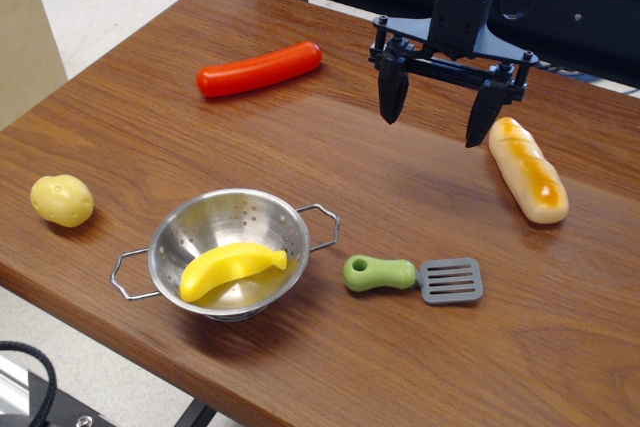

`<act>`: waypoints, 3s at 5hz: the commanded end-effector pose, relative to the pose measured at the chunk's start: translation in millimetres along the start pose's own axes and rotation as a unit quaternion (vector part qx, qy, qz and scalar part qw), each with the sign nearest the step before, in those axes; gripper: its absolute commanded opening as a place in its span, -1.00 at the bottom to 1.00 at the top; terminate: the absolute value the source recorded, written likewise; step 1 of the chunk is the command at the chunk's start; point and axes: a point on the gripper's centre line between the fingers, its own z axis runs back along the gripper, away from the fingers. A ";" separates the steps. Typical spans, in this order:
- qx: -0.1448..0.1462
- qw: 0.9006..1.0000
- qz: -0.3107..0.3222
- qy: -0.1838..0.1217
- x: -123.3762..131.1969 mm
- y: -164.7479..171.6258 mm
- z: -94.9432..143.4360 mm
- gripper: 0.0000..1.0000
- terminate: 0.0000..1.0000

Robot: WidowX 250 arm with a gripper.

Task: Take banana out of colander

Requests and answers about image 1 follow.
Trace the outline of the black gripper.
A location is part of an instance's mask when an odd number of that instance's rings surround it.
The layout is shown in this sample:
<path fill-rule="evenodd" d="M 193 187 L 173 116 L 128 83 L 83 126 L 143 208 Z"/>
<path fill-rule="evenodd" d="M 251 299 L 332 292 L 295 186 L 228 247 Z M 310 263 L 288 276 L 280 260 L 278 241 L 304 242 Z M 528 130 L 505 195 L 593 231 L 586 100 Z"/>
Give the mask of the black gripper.
<path fill-rule="evenodd" d="M 379 111 L 399 118 L 409 74 L 479 90 L 465 146 L 479 146 L 504 105 L 521 100 L 537 57 L 494 35 L 487 22 L 494 0 L 435 0 L 429 18 L 379 16 L 370 61 L 378 69 Z"/>

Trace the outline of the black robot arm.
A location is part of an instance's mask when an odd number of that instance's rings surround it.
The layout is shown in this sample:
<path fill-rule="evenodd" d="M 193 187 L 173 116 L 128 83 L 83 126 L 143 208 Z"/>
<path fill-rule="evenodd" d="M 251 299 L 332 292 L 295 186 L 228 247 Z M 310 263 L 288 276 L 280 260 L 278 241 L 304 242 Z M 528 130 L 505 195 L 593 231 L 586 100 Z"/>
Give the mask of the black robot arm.
<path fill-rule="evenodd" d="M 393 124 L 404 107 L 409 76 L 473 89 L 467 147 L 480 145 L 501 109 L 523 99 L 537 56 L 494 35 L 487 25 L 501 0 L 434 0 L 424 19 L 374 19 L 370 61 L 378 71 L 379 111 Z"/>

